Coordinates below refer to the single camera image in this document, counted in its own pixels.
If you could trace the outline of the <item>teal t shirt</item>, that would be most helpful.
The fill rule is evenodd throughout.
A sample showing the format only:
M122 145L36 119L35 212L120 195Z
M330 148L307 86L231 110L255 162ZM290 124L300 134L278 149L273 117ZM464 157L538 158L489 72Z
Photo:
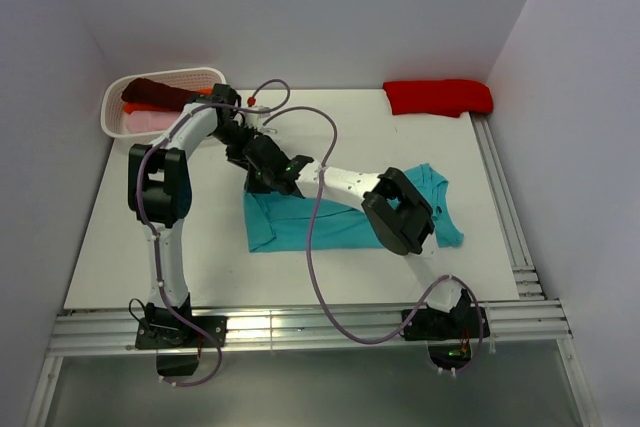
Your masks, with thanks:
M448 180L428 164L405 171L405 175L430 204L435 237L440 248L458 248L464 234L454 225L446 196ZM303 251L315 198L283 196L277 192L243 196L248 250L252 253ZM318 250L381 249L365 214L323 197L312 236Z

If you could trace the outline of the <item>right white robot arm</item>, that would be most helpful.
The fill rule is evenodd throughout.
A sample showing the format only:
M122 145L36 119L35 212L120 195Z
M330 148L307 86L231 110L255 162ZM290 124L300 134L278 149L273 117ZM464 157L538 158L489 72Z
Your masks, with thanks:
M349 171L309 156L288 157L267 135L250 140L241 157L250 252L386 249L430 287L443 286L428 304L438 333L452 337L466 326L467 288L436 274L423 254L429 237L440 247L464 240L448 213L448 182L430 166Z

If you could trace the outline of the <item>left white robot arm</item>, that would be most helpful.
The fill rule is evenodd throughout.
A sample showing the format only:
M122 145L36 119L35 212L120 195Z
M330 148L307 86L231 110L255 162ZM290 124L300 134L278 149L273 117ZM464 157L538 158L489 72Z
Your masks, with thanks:
M203 93L136 78L121 98L136 106L133 113L177 116L156 140L130 148L127 196L150 244L153 284L140 325L183 346L195 333L182 258L182 229L192 205L188 160L211 137L225 146L229 163L253 176L245 151L259 133L246 120L241 96L227 84Z

